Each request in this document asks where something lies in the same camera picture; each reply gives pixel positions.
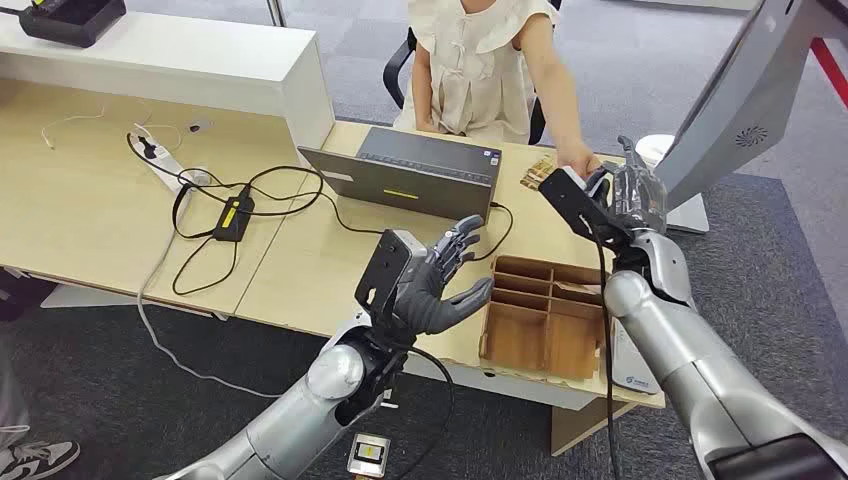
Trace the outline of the person's left hand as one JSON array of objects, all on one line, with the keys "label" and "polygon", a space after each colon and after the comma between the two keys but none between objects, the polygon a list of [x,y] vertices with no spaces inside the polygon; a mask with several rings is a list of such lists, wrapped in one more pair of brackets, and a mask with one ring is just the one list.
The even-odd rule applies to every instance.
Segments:
[{"label": "person's left hand", "polygon": [[583,179],[601,166],[594,152],[581,140],[558,145],[556,150],[558,165],[572,168]]}]

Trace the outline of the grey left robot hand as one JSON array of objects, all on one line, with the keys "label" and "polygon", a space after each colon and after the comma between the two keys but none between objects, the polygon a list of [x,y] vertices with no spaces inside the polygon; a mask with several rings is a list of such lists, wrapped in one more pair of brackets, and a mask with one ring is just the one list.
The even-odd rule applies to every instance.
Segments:
[{"label": "grey left robot hand", "polygon": [[470,288],[448,299],[443,297],[447,284],[460,267],[475,259],[468,248],[480,240],[476,230],[483,226],[479,215],[457,222],[415,261],[398,285],[393,317],[401,330],[413,337],[435,335],[461,323],[482,309],[490,300],[494,279],[483,277]]}]

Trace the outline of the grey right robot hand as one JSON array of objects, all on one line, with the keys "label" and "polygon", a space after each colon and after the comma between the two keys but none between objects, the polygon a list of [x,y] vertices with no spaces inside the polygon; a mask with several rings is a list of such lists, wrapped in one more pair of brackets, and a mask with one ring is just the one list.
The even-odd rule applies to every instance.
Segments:
[{"label": "grey right robot hand", "polygon": [[604,163],[587,180],[584,191],[628,229],[667,230],[667,190],[625,135],[617,142],[623,164]]}]

